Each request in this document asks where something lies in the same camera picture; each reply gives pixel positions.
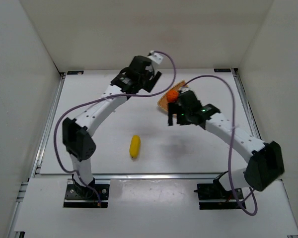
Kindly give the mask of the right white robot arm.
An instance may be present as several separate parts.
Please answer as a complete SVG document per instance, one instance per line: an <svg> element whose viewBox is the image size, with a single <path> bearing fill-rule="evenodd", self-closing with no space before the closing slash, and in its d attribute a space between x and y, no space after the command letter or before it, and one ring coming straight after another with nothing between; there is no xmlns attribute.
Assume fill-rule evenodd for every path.
<svg viewBox="0 0 298 238"><path fill-rule="evenodd" d="M232 146L247 163L244 169L223 172L216 177L213 181L216 193L228 195L231 185L263 191L284 174L282 150L277 142L264 142L241 128L233 127L217 107L202 105L190 89L171 90L166 94L166 100L169 126L173 125L174 116L178 125L199 126Z"/></svg>

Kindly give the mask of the fake orange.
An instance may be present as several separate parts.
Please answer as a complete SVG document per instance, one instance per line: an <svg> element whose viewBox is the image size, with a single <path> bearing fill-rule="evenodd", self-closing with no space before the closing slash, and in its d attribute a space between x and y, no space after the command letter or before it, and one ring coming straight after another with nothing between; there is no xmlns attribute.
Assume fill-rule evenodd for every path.
<svg viewBox="0 0 298 238"><path fill-rule="evenodd" d="M169 90L166 94L166 100L168 103L175 103L178 99L178 91Z"/></svg>

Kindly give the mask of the yellow fake fruit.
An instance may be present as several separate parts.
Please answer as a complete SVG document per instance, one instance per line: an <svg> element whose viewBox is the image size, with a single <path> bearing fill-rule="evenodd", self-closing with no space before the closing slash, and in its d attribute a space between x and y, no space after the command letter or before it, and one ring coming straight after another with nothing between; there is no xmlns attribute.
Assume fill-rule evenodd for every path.
<svg viewBox="0 0 298 238"><path fill-rule="evenodd" d="M134 135L131 139L129 153L131 158L137 158L141 148L141 139L138 135Z"/></svg>

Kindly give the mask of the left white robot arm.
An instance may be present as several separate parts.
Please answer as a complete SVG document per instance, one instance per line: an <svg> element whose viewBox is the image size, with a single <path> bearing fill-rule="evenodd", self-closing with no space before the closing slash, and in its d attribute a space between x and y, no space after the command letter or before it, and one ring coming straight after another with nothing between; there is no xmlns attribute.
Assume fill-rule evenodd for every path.
<svg viewBox="0 0 298 238"><path fill-rule="evenodd" d="M95 179L91 172L91 156L96 151L92 139L104 120L140 90L150 92L161 72L157 71L163 57L156 53L135 56L130 65L122 69L102 94L102 101L92 104L74 119L66 118L62 123L62 140L72 160L75 173L72 175L75 192L82 199L93 199L97 195L93 188Z"/></svg>

